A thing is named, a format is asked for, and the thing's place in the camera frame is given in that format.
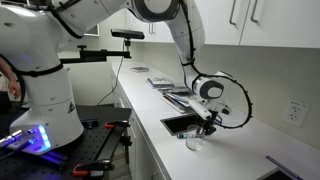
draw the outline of kitchen counter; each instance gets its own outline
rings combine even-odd
[[[112,66],[115,74],[118,66],[118,63]],[[137,114],[138,123],[166,179],[259,179],[278,168],[267,156],[302,179],[320,179],[319,149],[254,118],[243,128],[217,127],[214,134],[205,137],[201,151],[189,150],[185,140],[171,136],[160,121],[182,114],[160,100],[161,94],[146,80],[167,77],[176,84],[181,83],[152,67],[149,72],[130,71],[136,66],[149,67],[142,62],[124,63],[118,83]],[[243,117],[240,111],[233,113]]]

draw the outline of electrical outlet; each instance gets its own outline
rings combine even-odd
[[[301,127],[309,109],[309,104],[289,99],[288,104],[282,115],[282,121],[297,127]]]

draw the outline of white wall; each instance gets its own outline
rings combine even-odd
[[[117,12],[99,25],[100,36],[85,36],[73,47],[59,53],[60,58],[79,57],[77,45],[86,45],[87,50],[107,49],[109,51],[122,51],[122,38],[111,36],[112,28],[125,28],[124,10]],[[124,61],[140,60],[140,50],[137,46],[131,46],[132,59]],[[120,62],[121,57],[108,57],[107,62],[68,64],[71,83],[74,92],[74,99],[78,105],[96,105],[105,95],[111,92],[111,63]],[[101,104],[111,104],[112,95],[108,96]]]
[[[183,80],[173,44],[145,43],[142,54],[146,63]],[[201,72],[222,70],[245,86],[255,118],[320,149],[320,49],[206,45],[197,57]],[[311,104],[301,128],[281,121],[290,98]]]

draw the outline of sink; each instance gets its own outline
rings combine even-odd
[[[189,125],[198,124],[200,117],[197,114],[189,114],[174,118],[162,119],[162,124],[166,127],[172,136],[187,132]]]

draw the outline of clear glass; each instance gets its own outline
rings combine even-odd
[[[186,146],[192,151],[200,151],[202,149],[204,137],[205,134],[202,127],[190,125],[187,129]]]

